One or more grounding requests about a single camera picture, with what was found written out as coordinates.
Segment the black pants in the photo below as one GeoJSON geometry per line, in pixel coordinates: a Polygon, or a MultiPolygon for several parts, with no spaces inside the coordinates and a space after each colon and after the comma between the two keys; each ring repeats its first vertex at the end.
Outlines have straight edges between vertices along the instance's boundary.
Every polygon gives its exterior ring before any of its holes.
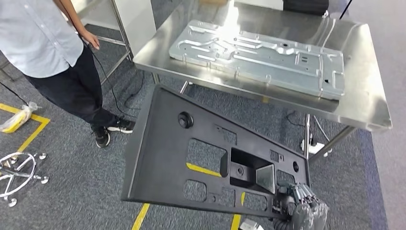
{"type": "Polygon", "coordinates": [[[91,50],[86,46],[74,67],[49,78],[26,78],[46,99],[82,118],[93,130],[117,123],[118,117],[102,108],[99,74],[91,50]]]}

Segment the white shoe sole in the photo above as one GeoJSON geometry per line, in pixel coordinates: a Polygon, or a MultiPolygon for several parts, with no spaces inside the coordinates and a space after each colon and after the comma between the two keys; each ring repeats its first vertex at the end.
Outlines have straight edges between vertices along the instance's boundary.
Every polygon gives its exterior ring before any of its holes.
{"type": "MultiPolygon", "coordinates": [[[[107,147],[107,146],[110,144],[110,133],[107,133],[107,136],[108,136],[109,138],[107,139],[106,146],[104,146],[104,147],[107,147]]],[[[97,142],[96,142],[96,145],[97,145],[97,147],[99,147],[100,149],[102,148],[97,142]]]]}
{"type": "Polygon", "coordinates": [[[119,132],[127,133],[127,134],[133,133],[132,130],[123,130],[123,129],[120,129],[120,128],[117,128],[117,127],[108,127],[107,129],[108,129],[109,131],[111,131],[111,132],[119,131],[119,132]]]}

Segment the robotic hand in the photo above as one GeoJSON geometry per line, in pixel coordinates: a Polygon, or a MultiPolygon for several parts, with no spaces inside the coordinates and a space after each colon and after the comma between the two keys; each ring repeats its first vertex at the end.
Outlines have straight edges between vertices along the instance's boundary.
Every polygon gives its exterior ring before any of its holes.
{"type": "Polygon", "coordinates": [[[291,217],[274,219],[275,230],[323,230],[328,206],[306,184],[278,182],[278,197],[273,209],[291,217]]]}

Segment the office chair base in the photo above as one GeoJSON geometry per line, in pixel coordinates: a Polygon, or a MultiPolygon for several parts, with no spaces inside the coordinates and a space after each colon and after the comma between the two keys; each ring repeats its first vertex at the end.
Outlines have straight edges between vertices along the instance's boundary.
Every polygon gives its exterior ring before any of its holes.
{"type": "Polygon", "coordinates": [[[7,187],[4,193],[0,194],[0,198],[3,198],[8,202],[9,207],[13,207],[17,204],[16,198],[9,198],[9,196],[15,194],[20,189],[28,184],[32,179],[40,180],[42,184],[46,184],[49,181],[47,176],[34,175],[38,157],[40,160],[46,158],[46,153],[34,154],[16,152],[9,154],[0,159],[0,181],[8,179],[7,187]],[[17,159],[23,160],[21,164],[17,165],[17,159]],[[17,181],[17,186],[13,186],[14,179],[23,178],[22,182],[17,181]]]}

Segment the person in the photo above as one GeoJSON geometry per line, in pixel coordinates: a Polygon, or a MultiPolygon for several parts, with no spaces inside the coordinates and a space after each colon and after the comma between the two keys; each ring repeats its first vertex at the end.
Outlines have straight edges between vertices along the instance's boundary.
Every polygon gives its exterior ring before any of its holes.
{"type": "Polygon", "coordinates": [[[0,50],[50,102],[90,124],[96,145],[109,131],[132,133],[135,122],[102,107],[102,87],[92,51],[100,43],[86,30],[70,0],[0,0],[0,50]]]}

